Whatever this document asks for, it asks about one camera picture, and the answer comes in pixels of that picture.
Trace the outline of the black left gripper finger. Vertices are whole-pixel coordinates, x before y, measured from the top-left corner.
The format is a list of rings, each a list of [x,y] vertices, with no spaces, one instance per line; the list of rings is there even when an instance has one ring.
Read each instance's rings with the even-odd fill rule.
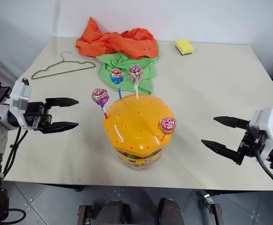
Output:
[[[54,122],[52,124],[46,124],[40,128],[40,132],[43,134],[60,133],[63,131],[71,130],[77,127],[79,124],[74,122]]]
[[[79,101],[68,97],[46,98],[45,107],[50,109],[53,106],[69,107],[78,104]]]

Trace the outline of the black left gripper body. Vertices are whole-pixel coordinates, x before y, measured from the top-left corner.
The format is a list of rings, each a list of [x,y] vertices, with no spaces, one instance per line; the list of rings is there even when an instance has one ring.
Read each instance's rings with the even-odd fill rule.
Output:
[[[29,127],[33,130],[42,130],[51,124],[52,116],[49,114],[51,106],[43,102],[28,103],[24,118]]]

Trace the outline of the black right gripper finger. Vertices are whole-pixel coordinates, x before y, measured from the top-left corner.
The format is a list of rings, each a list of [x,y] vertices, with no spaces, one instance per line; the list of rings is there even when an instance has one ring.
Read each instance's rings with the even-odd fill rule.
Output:
[[[235,117],[219,116],[219,117],[214,117],[213,119],[221,123],[222,125],[228,126],[231,128],[246,129],[247,126],[249,125],[248,120],[243,120],[243,119],[235,118]]]
[[[233,160],[234,162],[237,163],[238,158],[239,158],[239,154],[234,151],[234,150],[230,150],[228,149],[225,145],[220,144],[218,142],[214,142],[214,141],[209,141],[209,140],[201,140],[201,142],[210,150],[212,150],[213,152],[215,152],[218,155],[221,155],[223,157],[229,158],[231,160]]]

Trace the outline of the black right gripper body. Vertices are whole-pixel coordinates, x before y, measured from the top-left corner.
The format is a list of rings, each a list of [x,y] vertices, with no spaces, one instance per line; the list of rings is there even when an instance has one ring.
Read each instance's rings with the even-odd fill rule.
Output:
[[[265,131],[259,131],[254,135],[249,128],[246,129],[243,139],[237,150],[237,158],[235,163],[241,165],[245,156],[247,157],[257,157],[256,150],[261,151],[265,146],[267,135]]]

